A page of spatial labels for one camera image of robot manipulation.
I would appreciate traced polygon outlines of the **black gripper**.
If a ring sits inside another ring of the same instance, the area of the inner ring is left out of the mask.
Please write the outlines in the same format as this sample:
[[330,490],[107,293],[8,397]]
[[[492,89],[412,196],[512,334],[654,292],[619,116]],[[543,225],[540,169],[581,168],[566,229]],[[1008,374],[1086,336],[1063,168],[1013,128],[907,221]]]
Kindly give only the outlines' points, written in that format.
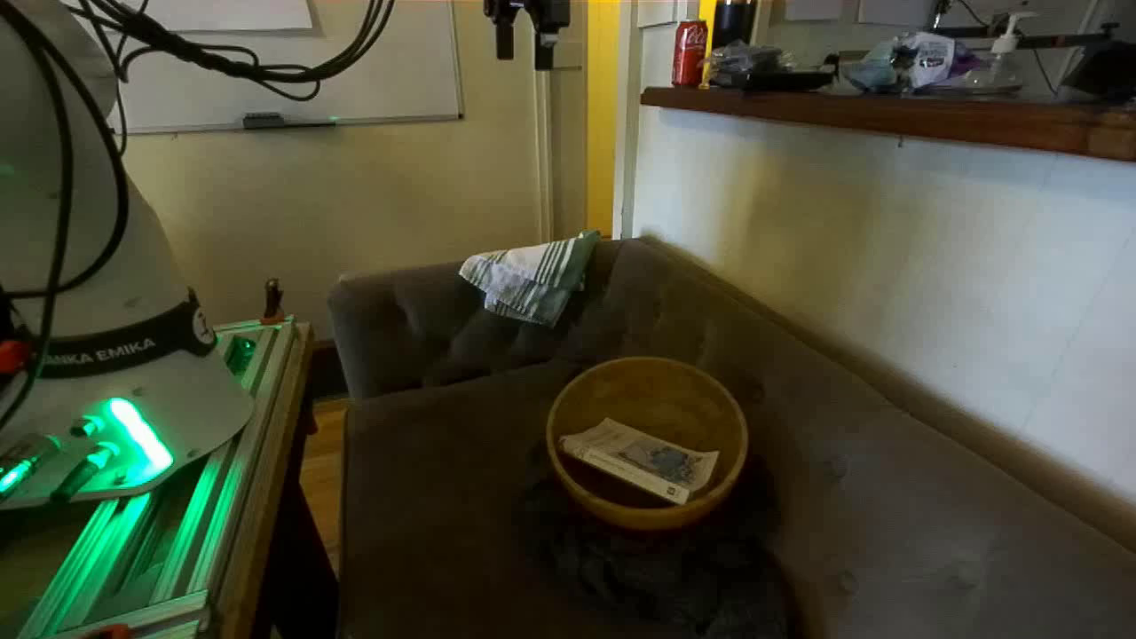
[[533,66],[552,71],[561,31],[572,24],[572,0],[483,0],[483,15],[492,24],[492,57],[514,57],[514,21],[533,24]]

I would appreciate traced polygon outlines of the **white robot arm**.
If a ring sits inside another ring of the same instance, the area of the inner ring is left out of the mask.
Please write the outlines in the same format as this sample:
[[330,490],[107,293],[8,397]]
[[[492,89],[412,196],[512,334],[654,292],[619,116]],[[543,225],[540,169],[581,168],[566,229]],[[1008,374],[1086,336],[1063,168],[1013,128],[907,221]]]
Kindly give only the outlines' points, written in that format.
[[118,148],[118,74],[71,0],[0,0],[0,508],[161,485],[253,418],[212,316],[271,274],[312,304],[340,274],[453,263],[543,235],[543,74],[492,53],[479,0],[376,0],[301,83],[452,115],[308,105],[253,135]]

